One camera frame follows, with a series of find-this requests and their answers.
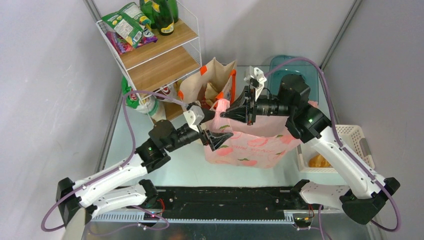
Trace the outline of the beige floral tote bag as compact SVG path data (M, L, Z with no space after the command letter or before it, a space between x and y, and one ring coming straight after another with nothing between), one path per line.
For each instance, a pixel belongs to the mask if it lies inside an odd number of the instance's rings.
M198 101L206 109L215 109L219 99L232 103L236 98L236 67L237 60L223 64L213 58L181 82L177 96L187 104Z

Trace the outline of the pink plastic bag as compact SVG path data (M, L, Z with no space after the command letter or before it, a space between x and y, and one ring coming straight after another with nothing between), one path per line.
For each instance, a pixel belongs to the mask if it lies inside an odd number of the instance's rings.
M214 133L232 133L217 150L204 148L205 159L211 164L227 164L261 169L273 168L285 154L302 143L285 126L285 116L257 116L253 125L220 117L230 102L219 99L215 117L206 123Z

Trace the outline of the croissant bread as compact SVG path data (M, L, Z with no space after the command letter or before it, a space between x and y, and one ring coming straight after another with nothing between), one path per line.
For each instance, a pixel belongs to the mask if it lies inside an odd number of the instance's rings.
M312 157L308 162L308 166L310 168L331 168L332 167L332 165L321 154L318 154Z

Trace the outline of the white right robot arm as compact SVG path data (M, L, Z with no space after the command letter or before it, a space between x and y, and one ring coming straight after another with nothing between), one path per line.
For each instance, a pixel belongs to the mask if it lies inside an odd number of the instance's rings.
M250 77L242 95L221 117L248 125L257 116L286 117L290 134L322 155L346 183L324 185L303 179L291 189L292 195L306 204L342 210L358 224L370 223L392 200L399 181L378 174L343 142L330 119L309 103L310 87L302 76L285 75L276 95L259 95L259 85Z

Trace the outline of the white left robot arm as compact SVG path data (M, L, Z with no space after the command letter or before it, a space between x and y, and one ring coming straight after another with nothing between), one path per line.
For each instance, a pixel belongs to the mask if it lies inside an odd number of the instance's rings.
M79 210L85 212L84 223L103 213L128 206L150 208L158 199L158 191L151 180L141 179L137 184L121 185L141 178L171 160L169 153L200 140L212 151L229 140L231 132L211 132L201 124L212 120L214 111L192 106L184 112L187 123L179 128L167 119L157 121L148 133L148 139L134 147L120 162L84 179L73 181L66 177L57 184L56 202L63 225L67 226Z

